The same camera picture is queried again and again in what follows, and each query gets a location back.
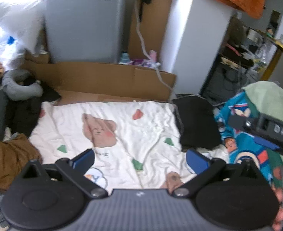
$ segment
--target bed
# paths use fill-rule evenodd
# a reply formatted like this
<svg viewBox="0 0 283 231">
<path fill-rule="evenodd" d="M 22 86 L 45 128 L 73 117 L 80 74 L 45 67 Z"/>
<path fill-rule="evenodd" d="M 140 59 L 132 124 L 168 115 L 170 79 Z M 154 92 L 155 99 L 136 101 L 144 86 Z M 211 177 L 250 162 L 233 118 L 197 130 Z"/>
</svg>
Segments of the bed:
<svg viewBox="0 0 283 231">
<path fill-rule="evenodd" d="M 44 102 L 29 140 L 43 163 L 73 158 L 88 148 L 95 163 L 85 176 L 105 188 L 167 188 L 173 191 L 196 174 L 181 152 L 174 106 L 158 102 Z M 208 157 L 228 160 L 224 146 Z"/>
</svg>

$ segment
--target human hand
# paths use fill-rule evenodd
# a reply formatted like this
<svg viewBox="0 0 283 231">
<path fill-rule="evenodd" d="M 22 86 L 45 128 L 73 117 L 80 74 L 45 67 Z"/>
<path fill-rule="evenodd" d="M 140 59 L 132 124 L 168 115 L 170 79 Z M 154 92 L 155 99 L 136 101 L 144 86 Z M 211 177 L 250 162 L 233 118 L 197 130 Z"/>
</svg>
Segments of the human hand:
<svg viewBox="0 0 283 231">
<path fill-rule="evenodd" d="M 273 176 L 276 177 L 277 179 L 281 180 L 281 170 L 279 167 L 276 167 L 273 169 Z M 276 197 L 279 201 L 279 203 L 282 203 L 283 201 L 283 190 L 282 188 L 276 189 L 275 187 L 272 187 L 273 191 L 276 194 Z M 279 207 L 279 211 L 276 215 L 274 224 L 272 225 L 272 228 L 274 231 L 279 231 L 281 229 L 281 222 L 283 221 L 283 208 Z"/>
</svg>

